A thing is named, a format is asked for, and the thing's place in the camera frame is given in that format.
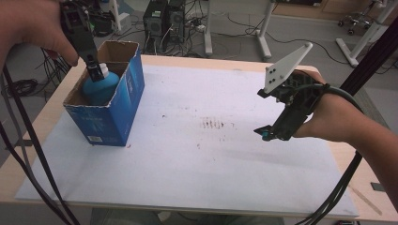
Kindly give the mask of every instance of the desktop computer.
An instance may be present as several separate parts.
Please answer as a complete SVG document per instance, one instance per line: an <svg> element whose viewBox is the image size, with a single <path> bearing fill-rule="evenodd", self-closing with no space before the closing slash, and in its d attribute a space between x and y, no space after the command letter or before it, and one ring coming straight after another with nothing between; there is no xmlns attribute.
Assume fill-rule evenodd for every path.
<svg viewBox="0 0 398 225"><path fill-rule="evenodd" d="M170 0L169 23L170 42L183 43L185 39L185 4L183 0Z"/></svg>
<svg viewBox="0 0 398 225"><path fill-rule="evenodd" d="M169 41L168 1L151 0L144 13L145 51L162 53Z"/></svg>

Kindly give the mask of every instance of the blue box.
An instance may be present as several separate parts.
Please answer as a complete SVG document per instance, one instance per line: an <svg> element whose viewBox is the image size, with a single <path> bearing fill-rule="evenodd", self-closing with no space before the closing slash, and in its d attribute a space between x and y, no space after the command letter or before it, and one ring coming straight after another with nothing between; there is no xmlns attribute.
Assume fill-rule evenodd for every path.
<svg viewBox="0 0 398 225"><path fill-rule="evenodd" d="M89 143L125 146L145 87L139 44L105 41L99 47L98 59L120 77L109 104L88 105L81 93L88 77L84 70L64 100L64 107Z"/></svg>

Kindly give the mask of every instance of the blue bottle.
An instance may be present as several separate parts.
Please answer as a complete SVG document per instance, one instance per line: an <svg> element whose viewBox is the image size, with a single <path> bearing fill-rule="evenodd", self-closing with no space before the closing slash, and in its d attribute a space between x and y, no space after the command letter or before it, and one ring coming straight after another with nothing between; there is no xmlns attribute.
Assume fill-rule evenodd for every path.
<svg viewBox="0 0 398 225"><path fill-rule="evenodd" d="M83 84L83 95L92 106L103 106L108 104L115 93L119 77L109 71L106 64L99 64L104 79L98 82L92 82L88 77Z"/></svg>

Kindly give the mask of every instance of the wire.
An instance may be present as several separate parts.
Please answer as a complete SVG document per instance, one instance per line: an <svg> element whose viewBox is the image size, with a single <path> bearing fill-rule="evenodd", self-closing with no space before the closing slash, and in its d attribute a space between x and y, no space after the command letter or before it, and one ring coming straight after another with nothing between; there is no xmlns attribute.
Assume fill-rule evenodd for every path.
<svg viewBox="0 0 398 225"><path fill-rule="evenodd" d="M190 1L189 3L185 3L184 6L195 3L195 2L196 2L196 0Z"/></svg>
<svg viewBox="0 0 398 225"><path fill-rule="evenodd" d="M228 37L239 37L239 36L252 35L253 32L254 32L255 30L257 30L258 26L264 21L264 19L263 19L259 24L257 24L256 26L253 26L253 25L250 25L250 24L244 24L244 23L240 23L240 22L233 21L233 20L230 18L229 14L228 14L227 18L228 18L228 20L229 20L230 22L232 22L232 23L235 23L235 24L238 24L238 25L249 26L249 28L245 30L245 34L244 34L244 35L235 35L235 36L231 36L231 35L226 35L226 34L219 34L219 35L224 35L224 36L228 36ZM267 34L270 38L272 38L274 41L279 42L279 43L283 43L283 44L290 43L290 42L294 42L294 41L306 41L306 42L307 42L307 41L310 41L310 42L312 42L313 44L318 45L319 47L321 47L321 48L326 52L326 54L328 55L328 57L329 57L331 60L333 60L333 61L335 61L335 62L337 62L337 63L340 63L340 64L348 65L348 63L346 63L346 62L341 62L341 61L339 61L339 60L333 58L333 57L330 55L329 51L328 51L323 45L321 45L321 44L319 44L319 43L317 43L317 42L315 42L315 41L308 40L308 39L292 39L292 40L287 40L287 41L281 41L281 40L278 40L278 39L276 39L275 37L273 37L273 36L272 36L270 33L268 33L268 32L266 32L266 34Z"/></svg>
<svg viewBox="0 0 398 225"><path fill-rule="evenodd" d="M199 0L198 2L199 2L199 8L200 8L200 12L202 13L202 18L204 17L204 14L203 14L203 10L202 10L202 4L200 3L200 1L201 0Z"/></svg>
<svg viewBox="0 0 398 225"><path fill-rule="evenodd" d="M155 50L155 55L158 55L158 53L156 52L156 39L153 41L153 49Z"/></svg>
<svg viewBox="0 0 398 225"><path fill-rule="evenodd" d="M197 221L199 221L199 219L196 219L196 218L189 218L189 217L186 217L186 216L184 216L182 213L178 213L182 218L185 218L186 220L189 220L189 221L193 221L193 222L197 222Z"/></svg>
<svg viewBox="0 0 398 225"><path fill-rule="evenodd" d="M120 40L121 38L125 38L126 36L129 36L131 34L140 33L140 32L144 32L144 31L145 30L132 31L132 32L127 33L126 35L119 37L117 40Z"/></svg>
<svg viewBox="0 0 398 225"><path fill-rule="evenodd" d="M196 0L192 1L191 3L193 3L193 4L192 4L192 6L190 7L190 9L188 9L188 11L185 13L184 18L187 17L188 13L190 13L190 11L192 10L192 8L196 5Z"/></svg>
<svg viewBox="0 0 398 225"><path fill-rule="evenodd" d="M187 55L188 53L190 53L190 51L192 50L192 48L193 48L192 36L195 34L196 34L196 29L194 29L194 28L189 29L187 39L185 40L185 42L187 43L187 47L186 47L187 52L184 54L184 51L182 50L183 57L185 55Z"/></svg>
<svg viewBox="0 0 398 225"><path fill-rule="evenodd" d="M43 149L41 148L40 142L38 140L38 136L37 136L35 130L33 129L32 122L30 121L29 116L27 115L27 112L26 112L26 110L25 110L25 108L24 108L24 106L23 106L23 104L21 102L21 99L18 97L16 91L12 88L12 80L11 80L11 77L9 75L7 66L4 66L3 72L4 72L4 75L5 75L5 78L6 78L6 81L7 81L8 85L11 86L12 95L14 96L15 104L17 105L18 110L20 111L21 117L22 117L23 122L24 122L24 124L26 126L26 130L28 131L29 136L30 136L30 138L32 140L32 144L35 146L35 150L36 150L36 152L38 154L38 159L41 162L41 165L42 165L42 167L43 167L43 169L44 169L44 171L45 171L45 173L46 173L46 175L47 175L47 177L49 179L49 182L50 182L50 184L51 184L51 186L53 188L53 191L54 191L56 197L61 202L61 205L63 206L64 210L67 212L67 214L68 214L69 218L72 220L73 224L80 224L79 221L77 220L77 218L73 215L73 213L68 208L68 206L65 203L65 201L62 199L62 196L61 196L61 194L59 192L59 189L58 189L58 187L57 187L57 185L55 183L53 174L51 173L50 166L49 166L49 164L47 162L46 157L44 156L44 152L43 152Z"/></svg>
<svg viewBox="0 0 398 225"><path fill-rule="evenodd" d="M275 5L275 7L274 7L274 9L272 10L272 12L275 11L275 9L278 7L278 5L279 5L279 3L277 3L277 4Z"/></svg>
<svg viewBox="0 0 398 225"><path fill-rule="evenodd" d="M353 104L358 110L360 110L363 113L363 110L360 108L360 105L356 102L356 100L343 89L332 87L329 84L308 84L295 88L295 92L302 91L305 89L322 90L324 91L324 93L331 93L334 95L338 95L347 100L348 102L350 102L351 104ZM296 223L296 225L303 223L305 223L305 225L313 225L319 222L325 215L327 215L344 195L344 192L348 187L349 181L351 180L353 174L355 173L355 170L360 165L361 160L362 156L357 151L351 163L348 165L341 179L337 183L336 187L330 193L330 195L325 199L325 201L321 204L321 206L314 213L312 213L302 221Z"/></svg>
<svg viewBox="0 0 398 225"><path fill-rule="evenodd" d="M376 72L376 74L385 74L385 73L387 73L388 71L390 71L390 69L392 69L392 67L394 67L394 66L395 66L395 64L392 64L390 67L385 68L385 71L383 71L383 72Z"/></svg>
<svg viewBox="0 0 398 225"><path fill-rule="evenodd" d="M26 97L32 94L36 87L38 86L38 81L35 79L30 80L19 80L12 84L17 91L19 97ZM5 86L4 90L7 92L8 96L11 95L11 90L8 88L8 85Z"/></svg>
<svg viewBox="0 0 398 225"><path fill-rule="evenodd" d="M170 30L172 29L172 25L170 26L170 28L166 31L166 33L163 35L163 38L161 39L161 47L163 46L163 41L164 41L164 38L166 38L166 36L167 36L167 34L169 34L169 32L170 32Z"/></svg>
<svg viewBox="0 0 398 225"><path fill-rule="evenodd" d="M33 129L32 124L30 123L30 120L29 120L29 118L28 118L28 116L27 116L27 113L26 113L26 111L24 110L24 107L23 107L23 105L22 105L22 103L21 103L20 98L18 97L16 91L15 91L15 90L13 89L13 87L12 87L12 80L10 79L10 75L9 75L7 66L4 66L3 72L4 72L4 77L6 78L6 80L7 80L7 82L8 82L8 85L10 86L10 90L11 90L11 92L12 92L12 95L14 96L15 103L16 103L16 105L17 105L19 111L20 111L21 117L22 117L23 121L25 122L26 129L28 130L28 133L29 133L30 137L32 138L32 143L33 143L33 144L35 145L35 147L36 147L36 146L37 146L37 142L38 142L36 133L35 133L35 132L33 132L33 133L31 132L32 129ZM4 87L5 85L4 85L4 81L3 81L3 76L0 76L0 79L1 79L1 85L2 85L2 87ZM12 114L12 115L11 115L11 118L13 119L13 122L15 123L15 121L14 121L15 117L13 117L12 109L8 108L8 111ZM2 136L2 138L3 138L3 140L4 140L4 143L5 143L6 146L7 146L7 148L8 148L8 150L9 150L10 154L13 155L14 158L15 158L15 159L18 161L18 163L21 165L23 171L24 171L25 174L26 174L26 177L31 181L32 185L34 186L34 188L36 189L36 191L37 191L38 194L40 195L41 199L42 199L42 200L52 209L52 211L55 212L66 224L70 224L70 222L68 221L68 219L67 219L67 218L65 217L65 215L62 213L62 211L57 207L56 203L47 195L47 193L44 192L44 190L43 190L43 189L41 188L41 186L38 184L38 181L36 180L35 176L33 175L32 170L30 169L30 165L29 165L29 166L26 165L26 164L28 163L27 155L26 155L25 153L23 154L23 156L25 157L25 162L23 162L23 160L21 159L21 157L20 157L20 156L18 155L18 153L15 151L14 147L12 146L12 144L11 144L10 141L9 141L9 138L8 138L8 135L6 134L6 131L4 130L4 128L3 128L3 126L2 126L1 124L0 124L0 133L1 133L1 136ZM38 156L39 156L39 158L40 158L40 161L41 161L42 159L44 159L44 158L43 158L44 156L42 155L42 152L39 152L39 151L37 151L37 152L38 152ZM42 165L43 165L43 168L45 169L45 171L47 172L48 164L43 164L43 163L42 163ZM74 224L79 224L78 220L77 220L76 217L70 212L69 208L68 208L68 207L65 205L65 203L63 202L62 198L60 198L60 196L59 196L58 199L60 200L61 204L64 206L64 209L67 211L67 214L68 214L69 217L72 219L73 223L74 223Z"/></svg>
<svg viewBox="0 0 398 225"><path fill-rule="evenodd" d="M148 46L148 41L150 39L150 31L148 31L147 35L148 35L148 38L146 39L146 42L145 42L145 45L144 45L143 54L145 54L146 48Z"/></svg>

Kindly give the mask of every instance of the office chair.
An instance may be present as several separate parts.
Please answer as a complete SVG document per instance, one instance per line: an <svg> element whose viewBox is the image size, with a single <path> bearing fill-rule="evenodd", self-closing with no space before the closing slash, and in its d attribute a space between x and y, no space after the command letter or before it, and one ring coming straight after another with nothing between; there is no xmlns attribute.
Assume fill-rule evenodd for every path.
<svg viewBox="0 0 398 225"><path fill-rule="evenodd" d="M338 23L339 26L344 26L345 22L352 23L348 29L348 35L354 35L354 27L359 24L363 28L368 29L371 27L374 21L372 17L368 16L369 12L373 7L384 7L387 4L387 0L372 0L369 6L362 12L353 12L345 15Z"/></svg>

